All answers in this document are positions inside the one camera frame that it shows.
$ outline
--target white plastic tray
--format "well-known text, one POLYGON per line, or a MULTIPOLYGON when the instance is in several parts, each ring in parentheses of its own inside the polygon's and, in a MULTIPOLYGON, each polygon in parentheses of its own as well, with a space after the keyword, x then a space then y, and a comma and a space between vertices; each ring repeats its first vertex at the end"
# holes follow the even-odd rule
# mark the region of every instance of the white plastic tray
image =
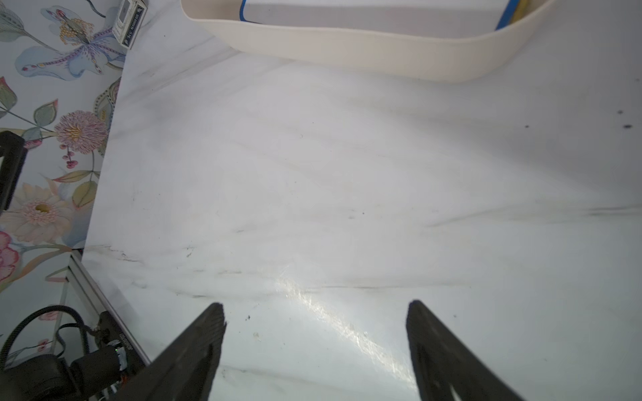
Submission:
POLYGON ((431 81, 463 82, 506 63, 558 0, 531 0, 527 15, 471 38, 429 38, 344 28, 255 24, 239 20, 243 0, 181 0, 185 15, 231 47, 350 69, 431 81))

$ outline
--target black cable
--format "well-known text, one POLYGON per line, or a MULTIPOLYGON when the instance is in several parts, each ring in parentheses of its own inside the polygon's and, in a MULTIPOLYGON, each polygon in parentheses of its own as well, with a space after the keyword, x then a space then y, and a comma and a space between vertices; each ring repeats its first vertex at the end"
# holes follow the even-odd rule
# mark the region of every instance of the black cable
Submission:
POLYGON ((62 336, 60 336, 59 332, 60 332, 61 328, 67 328, 67 327, 75 327, 78 330, 80 330, 80 332, 85 332, 85 333, 88 333, 92 337, 96 337, 96 333, 97 332, 95 330, 92 330, 89 326, 86 326, 86 325, 80 326, 77 323, 67 323, 65 325, 62 325, 62 326, 58 327, 58 330, 56 330, 56 339, 58 340, 58 342, 62 346, 62 351, 60 351, 56 355, 56 357, 58 357, 58 358, 61 357, 62 354, 65 353, 65 349, 67 348, 67 344, 65 344, 65 340, 62 339, 62 336))
MULTIPOLYGON (((4 365, 6 364, 6 359, 9 356, 9 351, 11 350, 11 346, 13 345, 13 342, 18 337, 20 332, 29 323, 31 323, 32 320, 34 320, 41 314, 49 313, 49 312, 64 312, 66 314, 71 315, 71 317, 74 318, 78 326, 85 325, 85 322, 82 320, 82 317, 78 314, 78 312, 76 312, 73 308, 70 308, 65 305, 51 305, 35 311, 34 313, 27 316, 24 320, 22 320, 20 324, 17 325, 16 328, 11 332, 11 334, 9 334, 9 337, 7 337, 2 347, 2 351, 0 351, 0 368, 2 370, 4 370, 4 365)), ((84 330, 80 331, 80 341, 82 342, 83 353, 85 355, 89 354, 89 342, 87 340, 87 332, 84 330)))

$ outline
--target purple flower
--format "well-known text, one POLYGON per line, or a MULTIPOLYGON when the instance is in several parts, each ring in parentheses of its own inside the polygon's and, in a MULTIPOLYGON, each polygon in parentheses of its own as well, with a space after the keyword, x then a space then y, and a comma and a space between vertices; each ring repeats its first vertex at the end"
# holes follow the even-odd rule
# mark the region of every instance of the purple flower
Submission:
POLYGON ((63 115, 54 130, 59 142, 84 155, 98 149, 108 134, 103 121, 83 110, 63 115))
POLYGON ((23 51, 15 60, 15 68, 23 76, 48 75, 65 81, 79 78, 85 70, 102 74, 112 61, 124 62, 124 48, 112 33, 116 7, 107 12, 105 26, 93 33, 93 24, 67 8, 54 6, 41 9, 41 14, 54 22, 49 28, 60 36, 64 44, 77 46, 70 52, 52 47, 34 46, 23 51))

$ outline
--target small white box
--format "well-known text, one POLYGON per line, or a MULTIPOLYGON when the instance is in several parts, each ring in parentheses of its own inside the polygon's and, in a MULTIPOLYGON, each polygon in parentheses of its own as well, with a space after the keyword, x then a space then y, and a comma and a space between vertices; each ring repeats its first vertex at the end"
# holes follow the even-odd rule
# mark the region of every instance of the small white box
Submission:
POLYGON ((143 0, 122 0, 118 15, 112 28, 116 40, 128 49, 132 48, 141 20, 147 12, 143 0))

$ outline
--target leaf pattern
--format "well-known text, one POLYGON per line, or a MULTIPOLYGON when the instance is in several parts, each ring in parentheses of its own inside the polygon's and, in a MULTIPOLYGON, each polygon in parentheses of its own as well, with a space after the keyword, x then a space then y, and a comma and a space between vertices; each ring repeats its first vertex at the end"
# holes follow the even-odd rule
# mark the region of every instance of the leaf pattern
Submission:
POLYGON ((62 177, 54 178, 53 181, 56 182, 77 182, 90 175, 91 171, 89 170, 77 170, 72 173, 65 174, 62 177))
POLYGON ((45 126, 53 123, 58 113, 58 99, 38 107, 33 112, 33 120, 39 126, 45 126))
POLYGON ((94 102, 94 114, 101 121, 105 123, 107 130, 112 126, 112 115, 114 113, 114 107, 116 105, 116 97, 118 96, 118 88, 120 86, 120 78, 118 78, 109 88, 98 95, 96 101, 94 102))
POLYGON ((0 103, 2 103, 6 109, 5 111, 11 110, 11 108, 18 103, 18 97, 11 90, 9 85, 6 84, 4 76, 0 77, 0 103))
POLYGON ((13 42, 21 36, 28 36, 22 20, 0 2, 0 42, 13 42))
POLYGON ((22 268, 22 271, 20 272, 20 274, 18 274, 15 278, 13 278, 12 281, 16 281, 17 279, 26 276, 28 273, 31 273, 31 271, 35 269, 36 266, 38 266, 40 263, 43 263, 45 260, 51 259, 54 256, 62 255, 65 252, 71 252, 71 250, 72 250, 71 248, 65 247, 65 249, 60 249, 53 252, 47 252, 47 253, 43 253, 42 255, 36 256, 22 268))
POLYGON ((29 128, 28 130, 25 130, 22 134, 22 138, 26 141, 35 141, 42 138, 42 132, 40 128, 34 126, 29 128))
POLYGON ((103 144, 100 145, 98 148, 98 153, 102 156, 105 157, 105 151, 107 150, 107 139, 103 141, 103 144))
POLYGON ((72 196, 74 206, 78 209, 93 202, 96 199, 97 190, 98 184, 93 181, 80 184, 72 196))

